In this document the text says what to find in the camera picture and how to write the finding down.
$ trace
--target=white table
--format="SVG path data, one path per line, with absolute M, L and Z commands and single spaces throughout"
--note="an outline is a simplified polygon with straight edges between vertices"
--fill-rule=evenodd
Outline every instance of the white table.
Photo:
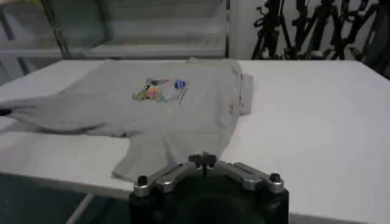
M 56 93 L 101 63 L 58 62 L 0 87 L 0 100 Z M 255 77 L 252 114 L 221 159 L 280 172 L 291 212 L 387 224 L 390 82 L 354 61 L 240 64 Z M 110 175 L 127 139 L 31 133 L 4 117 L 0 130 L 0 173 L 119 198 L 132 189 Z

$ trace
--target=black equipment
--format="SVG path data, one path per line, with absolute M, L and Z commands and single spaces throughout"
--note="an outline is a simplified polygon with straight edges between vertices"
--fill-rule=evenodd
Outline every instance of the black equipment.
M 308 36 L 314 24 L 316 24 L 308 49 L 305 53 L 305 59 L 311 59 L 312 52 L 320 49 L 322 36 L 324 35 L 329 17 L 332 17 L 335 27 L 335 34 L 332 42 L 335 45 L 335 48 L 339 49 L 341 44 L 341 23 L 339 22 L 338 9 L 333 5 L 334 1 L 335 0 L 321 0 L 321 5 L 316 7 L 313 17 L 310 19 L 310 23 L 305 30 L 304 38 Z
M 310 22 L 308 17 L 308 4 L 305 0 L 296 0 L 296 9 L 299 12 L 299 17 L 292 21 L 292 25 L 296 27 L 295 46 L 292 49 L 286 49 L 285 55 L 287 59 L 297 60 L 300 59 L 298 53 L 300 52 L 303 42 L 305 41 L 305 30 L 307 24 Z
M 129 203 L 134 224 L 288 224 L 289 192 L 279 174 L 208 154 L 139 177 Z
M 345 20 L 352 23 L 352 27 L 351 27 L 351 30 L 350 30 L 347 38 L 343 38 L 341 40 L 341 44 L 339 46 L 339 49 L 331 57 L 332 60 L 336 60 L 337 58 L 345 59 L 345 57 L 344 57 L 345 48 L 348 45 L 353 44 L 356 41 L 356 36 L 358 35 L 358 32 L 360 31 L 360 29 L 364 26 L 364 24 L 367 22 L 367 20 L 375 12 L 377 12 L 379 9 L 379 4 L 372 4 L 369 7 L 368 11 L 363 15 L 364 11 L 367 9 L 367 5 L 368 5 L 368 0 L 362 0 L 361 4 L 357 10 L 351 10 L 351 11 L 348 10 L 348 12 L 344 13 Z M 355 56 L 355 59 L 361 60 L 363 55 L 367 52 L 369 42 L 372 38 L 372 35 L 374 34 L 374 30 L 375 30 L 375 28 L 378 24 L 378 21 L 379 21 L 378 18 L 379 18 L 379 16 L 377 14 L 375 19 L 374 19 L 374 22 L 371 25 L 370 32 L 368 34 L 366 43 L 365 43 L 364 48 L 363 48 L 363 52 L 360 53 L 360 52 L 356 51 L 357 49 L 352 48 L 352 54 Z
M 280 59 L 280 57 L 276 54 L 280 33 L 278 28 L 280 26 L 282 26 L 287 48 L 293 48 L 288 35 L 285 16 L 283 14 L 284 5 L 285 0 L 268 0 L 265 4 L 265 7 L 268 8 L 268 12 L 266 14 L 262 12 L 262 7 L 256 8 L 263 17 L 253 24 L 255 28 L 260 28 L 257 32 L 258 39 L 252 54 L 253 60 Z

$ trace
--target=floor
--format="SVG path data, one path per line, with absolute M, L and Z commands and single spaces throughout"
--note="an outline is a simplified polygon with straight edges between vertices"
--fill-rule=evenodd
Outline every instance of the floor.
M 0 224 L 66 223 L 84 196 L 0 175 Z M 129 222 L 126 201 L 95 197 L 79 223 Z

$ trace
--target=white wall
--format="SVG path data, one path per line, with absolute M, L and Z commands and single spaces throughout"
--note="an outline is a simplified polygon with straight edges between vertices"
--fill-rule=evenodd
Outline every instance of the white wall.
M 252 55 L 253 48 L 255 46 L 257 35 L 256 30 L 253 27 L 253 23 L 260 18 L 260 14 L 256 11 L 256 7 L 264 5 L 265 0 L 233 0 L 233 4 L 236 7 L 236 33 L 237 36 L 234 38 L 234 41 L 231 43 L 230 55 L 232 58 L 237 59 L 250 59 Z M 370 0 L 370 4 L 377 2 L 377 0 Z M 320 3 L 320 0 L 311 0 L 309 4 L 309 16 L 314 12 L 316 5 Z M 336 3 L 339 6 L 341 5 L 341 0 L 336 0 Z M 350 8 L 357 9 L 360 5 L 360 0 L 351 0 Z M 295 36 L 295 27 L 291 25 L 291 21 L 298 17 L 298 11 L 296 10 L 295 0 L 286 0 L 284 14 L 286 17 L 286 25 L 288 27 L 288 32 L 291 38 L 292 43 L 294 43 Z M 364 45 L 365 39 L 367 37 L 369 28 L 371 26 L 373 18 L 362 28 L 358 38 L 356 39 L 356 44 L 359 49 Z M 330 38 L 333 33 L 333 22 L 330 20 L 328 26 L 324 33 L 323 45 L 322 48 L 327 48 L 330 45 Z M 343 36 L 345 37 L 350 29 L 350 24 L 346 23 L 343 29 Z M 282 33 L 279 36 L 279 45 L 278 52 L 282 53 L 283 48 L 285 48 L 285 41 Z

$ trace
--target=tripod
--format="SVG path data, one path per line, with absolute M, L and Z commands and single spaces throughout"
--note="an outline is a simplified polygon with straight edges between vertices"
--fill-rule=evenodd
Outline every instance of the tripod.
M 288 35 L 285 16 L 283 14 L 283 8 L 285 0 L 268 0 L 265 7 L 268 8 L 267 14 L 262 12 L 261 7 L 256 9 L 263 15 L 258 19 L 253 26 L 260 28 L 257 32 L 257 42 L 255 49 L 253 50 L 252 59 L 279 59 L 276 54 L 279 26 L 282 26 L 283 34 L 285 36 L 286 45 L 288 49 L 292 48 L 291 40 Z M 268 56 L 264 57 L 264 53 L 268 50 Z
M 363 0 L 359 6 L 358 10 L 349 11 L 347 15 L 347 21 L 353 23 L 351 30 L 347 36 L 347 38 L 343 38 L 341 40 L 341 45 L 338 51 L 335 52 L 335 54 L 331 57 L 332 60 L 336 60 L 338 57 L 340 59 L 344 59 L 344 50 L 349 44 L 353 44 L 356 41 L 356 36 L 358 35 L 360 29 L 365 25 L 365 23 L 368 21 L 368 19 L 376 13 L 375 19 L 371 25 L 370 32 L 367 36 L 366 42 L 363 47 L 362 53 L 358 52 L 357 49 L 352 48 L 352 53 L 355 56 L 356 60 L 362 60 L 364 55 L 366 54 L 370 40 L 372 39 L 372 36 L 374 34 L 375 28 L 378 26 L 379 21 L 381 21 L 381 15 L 378 12 L 381 7 L 381 2 L 377 4 L 372 4 L 367 12 L 364 15 L 361 15 L 361 12 L 364 11 L 367 8 L 368 0 Z
M 308 17 L 308 4 L 310 0 L 308 0 L 307 4 L 305 0 L 296 0 L 296 9 L 299 12 L 299 17 L 292 21 L 292 25 L 297 27 L 296 35 L 295 35 L 295 46 L 292 48 L 287 48 L 285 51 L 285 55 L 288 56 L 289 59 L 297 60 L 300 59 L 298 53 L 300 52 L 303 42 L 305 41 L 305 29 L 307 23 L 310 22 Z
M 307 60 L 311 58 L 313 51 L 319 50 L 329 17 L 332 17 L 333 24 L 335 26 L 335 34 L 333 40 L 334 45 L 337 49 L 340 47 L 341 23 L 339 22 L 339 13 L 337 11 L 337 7 L 333 5 L 334 1 L 335 0 L 321 0 L 321 5 L 316 7 L 314 15 L 310 19 L 310 23 L 305 30 L 305 34 L 303 36 L 303 40 L 308 36 L 315 23 L 316 26 L 314 28 L 313 35 L 311 36 L 308 50 L 305 53 L 305 59 Z

